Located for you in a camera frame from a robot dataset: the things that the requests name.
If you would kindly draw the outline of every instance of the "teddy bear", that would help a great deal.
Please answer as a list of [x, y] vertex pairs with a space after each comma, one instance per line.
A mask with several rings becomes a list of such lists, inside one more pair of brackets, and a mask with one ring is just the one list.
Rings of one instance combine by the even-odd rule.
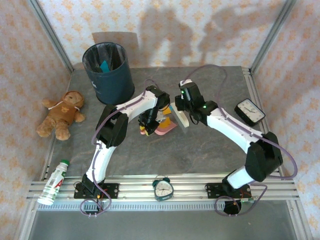
[[48, 115], [36, 129], [38, 135], [43, 138], [47, 138], [55, 128], [55, 137], [65, 141], [70, 137], [68, 127], [73, 121], [81, 123], [86, 118], [80, 112], [84, 105], [84, 97], [78, 91], [68, 91], [58, 102], [43, 99], [42, 105], [49, 109]]

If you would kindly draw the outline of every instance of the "alarm clock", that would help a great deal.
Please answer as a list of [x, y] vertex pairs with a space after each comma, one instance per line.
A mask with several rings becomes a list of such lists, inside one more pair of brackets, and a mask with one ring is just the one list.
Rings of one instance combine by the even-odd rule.
[[234, 111], [250, 127], [257, 125], [266, 116], [250, 99], [239, 102]]
[[162, 180], [154, 180], [152, 186], [154, 187], [154, 197], [157, 201], [168, 200], [174, 195], [174, 187], [168, 177], [164, 177]]

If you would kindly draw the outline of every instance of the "blue trash can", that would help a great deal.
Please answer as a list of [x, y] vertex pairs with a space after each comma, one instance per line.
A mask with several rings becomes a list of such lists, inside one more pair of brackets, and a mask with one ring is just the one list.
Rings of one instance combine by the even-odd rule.
[[84, 69], [103, 104], [127, 102], [135, 92], [126, 50], [113, 42], [91, 46], [82, 57]]

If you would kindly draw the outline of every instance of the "white bottle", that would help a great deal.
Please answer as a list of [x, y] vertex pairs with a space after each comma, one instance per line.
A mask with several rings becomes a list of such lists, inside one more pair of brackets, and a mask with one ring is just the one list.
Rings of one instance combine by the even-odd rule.
[[68, 160], [61, 160], [60, 164], [56, 167], [49, 180], [45, 184], [44, 189], [37, 200], [38, 203], [49, 206], [54, 203], [60, 186], [65, 179], [69, 164], [70, 163]]

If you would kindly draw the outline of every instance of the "wall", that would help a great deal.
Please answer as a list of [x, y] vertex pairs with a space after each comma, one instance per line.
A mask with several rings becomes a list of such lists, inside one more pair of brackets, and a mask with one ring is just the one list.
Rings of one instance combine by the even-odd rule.
[[0, 1], [0, 15], [0, 239], [10, 240], [49, 148], [36, 134], [41, 99], [59, 99], [70, 74], [26, 0]]
[[284, 0], [39, 0], [72, 64], [117, 42], [131, 67], [250, 67]]
[[[254, 75], [268, 124], [298, 165], [308, 222], [320, 239], [320, 3], [297, 1]], [[286, 168], [292, 172], [288, 158]]]

